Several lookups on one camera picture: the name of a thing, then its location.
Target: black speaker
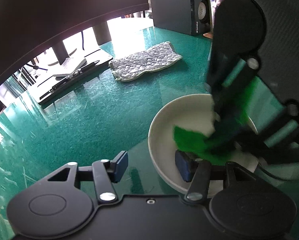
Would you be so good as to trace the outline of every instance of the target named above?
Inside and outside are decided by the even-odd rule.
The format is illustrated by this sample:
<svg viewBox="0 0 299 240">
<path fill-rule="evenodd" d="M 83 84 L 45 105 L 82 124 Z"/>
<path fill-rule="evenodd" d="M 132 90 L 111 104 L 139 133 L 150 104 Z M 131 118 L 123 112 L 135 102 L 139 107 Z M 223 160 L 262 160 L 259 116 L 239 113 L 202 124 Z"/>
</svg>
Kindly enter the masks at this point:
<svg viewBox="0 0 299 240">
<path fill-rule="evenodd" d="M 197 35 L 210 31 L 209 0 L 151 0 L 154 26 Z"/>
</svg>

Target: smartphone screen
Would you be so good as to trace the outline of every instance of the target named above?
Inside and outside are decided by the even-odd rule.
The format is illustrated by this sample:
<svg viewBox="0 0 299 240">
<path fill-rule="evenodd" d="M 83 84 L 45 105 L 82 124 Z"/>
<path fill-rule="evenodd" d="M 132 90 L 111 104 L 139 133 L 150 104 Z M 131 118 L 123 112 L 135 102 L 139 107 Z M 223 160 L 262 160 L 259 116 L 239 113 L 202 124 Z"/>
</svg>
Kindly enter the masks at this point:
<svg viewBox="0 0 299 240">
<path fill-rule="evenodd" d="M 215 23 L 215 12 L 217 11 L 217 8 L 224 0 L 209 0 L 210 1 L 210 7 L 211 7 L 211 30 L 214 29 L 214 23 Z"/>
</svg>

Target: green table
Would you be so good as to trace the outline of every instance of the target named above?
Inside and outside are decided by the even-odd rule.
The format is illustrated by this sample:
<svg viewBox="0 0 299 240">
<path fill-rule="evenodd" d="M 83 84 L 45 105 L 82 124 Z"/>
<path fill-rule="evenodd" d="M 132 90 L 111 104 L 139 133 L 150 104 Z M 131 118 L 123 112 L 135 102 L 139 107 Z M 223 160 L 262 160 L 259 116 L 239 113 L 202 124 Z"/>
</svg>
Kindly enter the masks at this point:
<svg viewBox="0 0 299 240">
<path fill-rule="evenodd" d="M 25 92 L 0 115 L 0 240 L 12 236 L 5 212 L 8 201 L 70 161 L 86 166 L 127 150 L 129 166 L 115 185 L 118 195 L 178 194 L 155 171 L 147 134 L 152 119 L 168 102 L 183 95 L 206 93 L 211 40 L 151 27 L 101 47 L 115 58 L 163 41 L 170 41 L 183 60 L 129 83 L 115 81 L 106 70 L 81 81 L 43 108 Z M 257 94 L 250 116 L 261 129 L 281 106 L 261 83 Z M 84 183 L 82 190 L 94 195 L 91 182 Z M 299 223 L 295 227 L 297 236 Z"/>
</svg>

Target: pen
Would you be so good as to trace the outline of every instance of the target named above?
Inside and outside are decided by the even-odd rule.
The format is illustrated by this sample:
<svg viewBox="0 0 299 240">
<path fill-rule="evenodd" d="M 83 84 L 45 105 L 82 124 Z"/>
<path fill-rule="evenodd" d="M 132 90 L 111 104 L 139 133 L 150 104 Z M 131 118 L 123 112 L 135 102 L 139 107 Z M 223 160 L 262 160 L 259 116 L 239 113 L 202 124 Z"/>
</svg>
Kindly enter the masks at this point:
<svg viewBox="0 0 299 240">
<path fill-rule="evenodd" d="M 47 96 L 49 93 L 53 92 L 54 90 L 56 90 L 57 88 L 59 88 L 62 84 L 66 83 L 67 81 L 71 80 L 73 77 L 78 76 L 80 74 L 83 74 L 84 72 L 86 72 L 87 70 L 89 70 L 91 67 L 94 67 L 97 63 L 99 63 L 99 60 L 92 62 L 84 67 L 81 67 L 80 69 L 77 69 L 75 72 L 71 73 L 70 75 L 68 75 L 67 77 L 63 78 L 61 81 L 59 81 L 56 85 L 52 86 L 52 88 L 46 92 L 45 94 L 43 94 L 39 99 L 41 100 L 42 98 L 44 98 L 45 96 Z"/>
</svg>

